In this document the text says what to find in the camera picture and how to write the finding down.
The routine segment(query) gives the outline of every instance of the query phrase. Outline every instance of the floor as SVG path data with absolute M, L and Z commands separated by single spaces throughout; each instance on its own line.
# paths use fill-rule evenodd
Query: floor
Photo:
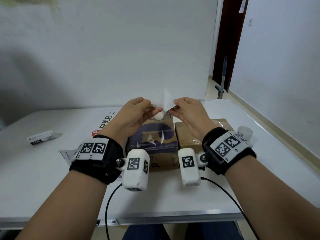
M 217 83 L 213 81 L 210 77 L 208 79 L 207 91 L 206 91 L 206 100 L 217 99 L 218 91 L 215 89 L 215 85 Z M 271 133 L 274 137 L 276 137 L 279 141 L 282 142 L 288 149 L 290 149 L 294 154 L 296 154 L 299 158 L 304 160 L 308 165 L 308 160 L 304 158 L 298 151 L 296 151 L 293 147 L 291 147 L 286 141 L 284 141 L 276 131 L 270 129 L 265 123 L 263 123 L 257 116 L 252 114 L 248 109 L 246 109 L 242 104 L 240 104 L 234 97 L 232 97 L 226 91 L 223 94 L 223 99 L 234 102 L 237 106 L 239 106 L 244 112 L 246 112 L 252 119 L 254 119 L 257 123 L 259 123 L 262 127 L 264 127 L 269 133 Z M 241 231 L 241 234 L 245 240 L 256 240 L 253 232 L 251 231 L 249 225 L 245 220 L 238 221 L 238 227 Z M 187 223 L 174 223 L 174 224 L 164 224 L 164 227 L 169 234 L 171 240 L 183 240 L 184 234 L 187 228 Z M 109 236 L 112 240 L 121 240 L 123 235 L 126 232 L 128 226 L 110 226 L 108 227 Z M 92 235 L 92 240 L 104 240 L 106 239 L 106 232 L 104 227 L 97 227 L 94 230 Z

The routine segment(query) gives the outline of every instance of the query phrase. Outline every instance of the white plastic cup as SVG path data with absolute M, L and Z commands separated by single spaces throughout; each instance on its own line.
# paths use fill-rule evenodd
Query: white plastic cup
M 242 125 L 238 127 L 238 134 L 242 136 L 244 139 L 246 139 L 247 141 L 251 140 L 252 133 L 253 133 L 252 129 L 246 126 Z

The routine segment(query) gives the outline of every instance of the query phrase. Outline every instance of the white wall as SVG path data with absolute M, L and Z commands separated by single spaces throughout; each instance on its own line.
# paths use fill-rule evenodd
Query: white wall
M 0 118 L 119 106 L 166 87 L 205 98 L 218 0 L 59 0 L 0 7 Z
M 230 90 L 320 157 L 320 0 L 249 0 Z

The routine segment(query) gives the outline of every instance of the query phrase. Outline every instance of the white table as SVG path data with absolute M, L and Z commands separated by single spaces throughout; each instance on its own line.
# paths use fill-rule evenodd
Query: white table
M 234 129 L 253 130 L 251 142 L 258 160 L 287 185 L 320 207 L 320 178 L 299 158 L 266 132 L 235 104 L 226 100 L 203 102 L 211 119 L 226 118 Z M 0 131 L 0 229 L 21 228 L 68 173 L 59 150 L 75 149 L 88 135 L 72 137 L 94 109 L 51 110 L 30 114 Z M 26 137 L 53 130 L 63 135 L 31 146 Z M 224 176 L 211 170 L 201 176 L 216 181 L 232 196 Z M 104 213 L 110 194 L 121 182 L 108 186 L 98 216 Z M 119 188 L 108 209 L 108 222 L 119 224 L 238 220 L 242 215 L 231 199 L 215 185 L 204 181 L 198 187 L 183 187 L 180 170 L 150 173 L 148 190 L 130 192 Z

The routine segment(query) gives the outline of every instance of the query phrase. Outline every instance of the black wrist strap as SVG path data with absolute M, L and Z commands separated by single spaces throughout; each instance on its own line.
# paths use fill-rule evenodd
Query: black wrist strap
M 225 175 L 226 171 L 232 165 L 248 155 L 252 155 L 254 158 L 257 158 L 257 155 L 254 153 L 254 151 L 248 147 L 241 153 L 237 154 L 232 161 L 224 161 L 222 157 L 210 147 L 210 145 L 227 132 L 228 131 L 226 129 L 223 129 L 221 127 L 215 128 L 208 132 L 202 141 L 202 148 L 205 152 L 206 158 L 208 159 L 207 167 L 214 171 L 217 175 Z
M 116 160 L 124 157 L 123 149 L 121 145 L 108 136 L 95 135 L 94 138 L 109 139 L 103 155 L 103 160 L 75 160 L 71 164 L 69 170 L 84 173 L 108 185 L 114 182 L 121 174 L 121 171 L 116 169 Z

